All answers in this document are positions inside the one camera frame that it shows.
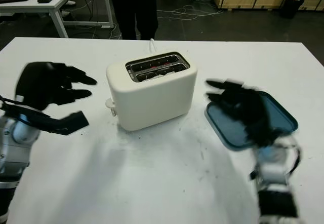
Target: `toaster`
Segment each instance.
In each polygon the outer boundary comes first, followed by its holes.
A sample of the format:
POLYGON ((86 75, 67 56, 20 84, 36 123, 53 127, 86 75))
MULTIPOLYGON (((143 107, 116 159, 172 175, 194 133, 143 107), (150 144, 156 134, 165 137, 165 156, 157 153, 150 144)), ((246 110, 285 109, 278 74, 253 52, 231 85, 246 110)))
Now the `toaster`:
POLYGON ((106 106, 129 131, 189 111, 197 69, 178 52, 118 62, 106 71, 112 98, 106 106))

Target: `dark floor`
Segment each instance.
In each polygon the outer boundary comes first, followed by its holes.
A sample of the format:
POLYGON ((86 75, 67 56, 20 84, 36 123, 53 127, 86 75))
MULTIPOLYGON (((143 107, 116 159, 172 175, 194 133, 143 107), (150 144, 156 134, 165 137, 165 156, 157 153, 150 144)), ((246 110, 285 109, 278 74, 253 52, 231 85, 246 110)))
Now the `dark floor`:
MULTIPOLYGON (((77 6, 85 5, 84 0, 77 6)), ((105 20, 103 0, 94 5, 94 19, 105 20)), ((197 14, 215 13, 217 10, 208 0, 157 0, 159 10, 172 11, 185 5, 193 5, 200 11, 197 14)), ((72 11, 70 19, 87 20, 87 7, 72 11)), ((258 41, 258 42, 302 42, 324 65, 324 13, 300 12, 294 19, 281 18, 277 11, 235 10, 223 11, 208 16, 173 15, 170 12, 158 12, 159 28, 156 40, 177 41, 258 41)), ((73 38, 119 38, 118 28, 111 29, 85 27, 67 27, 67 33, 73 38)), ((16 21, 0 24, 0 50, 16 36, 58 37, 55 27, 48 16, 42 18, 36 14, 21 14, 16 21)))

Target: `white desk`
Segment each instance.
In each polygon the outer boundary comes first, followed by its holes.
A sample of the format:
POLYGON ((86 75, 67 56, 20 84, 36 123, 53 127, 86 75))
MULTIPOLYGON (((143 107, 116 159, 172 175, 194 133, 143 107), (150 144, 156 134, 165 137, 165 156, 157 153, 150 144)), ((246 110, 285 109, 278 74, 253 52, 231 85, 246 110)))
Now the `white desk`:
POLYGON ((204 115, 206 78, 233 78, 276 98, 299 122, 303 159, 291 184, 307 223, 322 222, 324 68, 301 43, 166 42, 198 67, 187 115, 136 132, 105 107, 107 65, 149 55, 147 41, 15 38, 0 52, 0 93, 13 98, 25 63, 74 65, 98 80, 93 95, 51 105, 82 110, 90 125, 70 136, 42 132, 10 207, 11 223, 256 223, 251 151, 230 152, 204 115))
POLYGON ((68 0, 52 0, 48 4, 39 4, 37 0, 28 0, 23 2, 13 2, 0 4, 0 12, 17 12, 17 13, 50 13, 57 32, 61 38, 68 38, 64 25, 99 25, 113 27, 111 9, 109 0, 105 0, 108 22, 96 21, 63 21, 60 8, 68 0))

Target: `cable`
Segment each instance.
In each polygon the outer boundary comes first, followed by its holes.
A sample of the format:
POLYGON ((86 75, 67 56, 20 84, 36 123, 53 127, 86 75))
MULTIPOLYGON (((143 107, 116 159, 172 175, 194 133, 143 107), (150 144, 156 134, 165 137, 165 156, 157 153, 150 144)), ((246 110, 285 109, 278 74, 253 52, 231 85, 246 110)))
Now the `cable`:
POLYGON ((288 149, 288 148, 294 148, 295 151, 296 151, 296 159, 295 159, 295 162, 294 162, 291 170, 287 173, 289 176, 291 176, 291 175, 293 175, 294 171, 297 169, 297 167, 299 166, 299 163, 301 162, 301 159, 302 159, 302 149, 298 145, 298 143, 295 140, 295 138, 291 135, 291 132, 283 131, 282 132, 282 136, 289 136, 290 145, 275 144, 275 146, 276 147, 286 148, 286 149, 288 149))
POLYGON ((152 53, 152 50, 151 50, 151 44, 153 45, 154 50, 157 52, 157 48, 156 48, 156 46, 155 46, 155 44, 154 44, 154 39, 151 38, 149 42, 150 42, 150 43, 149 43, 149 49, 150 49, 150 52, 152 53))
POLYGON ((193 18, 177 18, 177 17, 169 17, 169 16, 162 16, 162 17, 158 17, 158 19, 162 19, 162 18, 169 18, 169 19, 176 19, 176 20, 194 20, 197 19, 198 17, 202 17, 202 16, 211 16, 211 15, 218 15, 223 13, 223 11, 219 10, 217 12, 207 12, 207 11, 203 11, 203 10, 198 10, 195 9, 194 6, 192 5, 185 5, 182 8, 178 8, 172 11, 168 11, 168 10, 157 10, 158 12, 169 12, 172 15, 191 15, 191 16, 195 16, 193 18), (187 11, 195 11, 195 12, 202 12, 203 14, 197 14, 197 13, 187 13, 187 11))
POLYGON ((295 140, 295 138, 293 136, 291 136, 291 139, 293 140, 293 143, 291 143, 291 145, 292 145, 292 147, 295 148, 295 151, 296 151, 296 159, 295 159, 295 163, 294 163, 293 167, 288 172, 289 176, 293 175, 294 171, 297 169, 299 163, 302 160, 302 149, 301 149, 301 147, 298 145, 297 141, 295 140))
POLYGON ((96 28, 95 30, 93 31, 93 35, 92 35, 92 39, 96 33, 96 30, 97 30, 97 27, 98 27, 98 22, 99 22, 99 16, 98 16, 98 1, 97 0, 93 0, 92 2, 92 13, 93 13, 93 3, 96 2, 96 16, 97 16, 97 23, 96 23, 96 28))
MULTIPOLYGON (((91 5, 91 11, 92 11, 92 18, 93 18, 93 4, 94 4, 94 0, 92 0, 92 5, 91 5)), ((96 4, 96 7, 97 7, 97 24, 98 24, 98 4, 96 4)))
POLYGON ((91 12, 91 9, 90 9, 90 6, 87 2, 87 0, 85 0, 86 4, 87 4, 87 7, 88 7, 88 10, 89 10, 89 13, 90 13, 90 18, 89 18, 89 21, 92 19, 92 12, 91 12))
POLYGON ((116 30, 116 28, 117 28, 117 24, 114 23, 113 25, 114 25, 114 28, 113 28, 113 30, 111 30, 111 32, 110 32, 109 39, 111 39, 113 31, 116 30))

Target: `person's leg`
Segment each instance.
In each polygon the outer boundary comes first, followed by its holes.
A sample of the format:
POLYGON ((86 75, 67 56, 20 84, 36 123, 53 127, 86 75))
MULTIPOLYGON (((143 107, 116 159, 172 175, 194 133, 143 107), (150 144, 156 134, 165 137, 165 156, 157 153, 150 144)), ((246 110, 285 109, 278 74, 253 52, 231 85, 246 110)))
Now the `person's leg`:
POLYGON ((124 40, 136 40, 135 11, 132 0, 112 0, 121 36, 124 40))
POLYGON ((157 30, 156 0, 135 0, 135 14, 141 40, 154 38, 157 30))

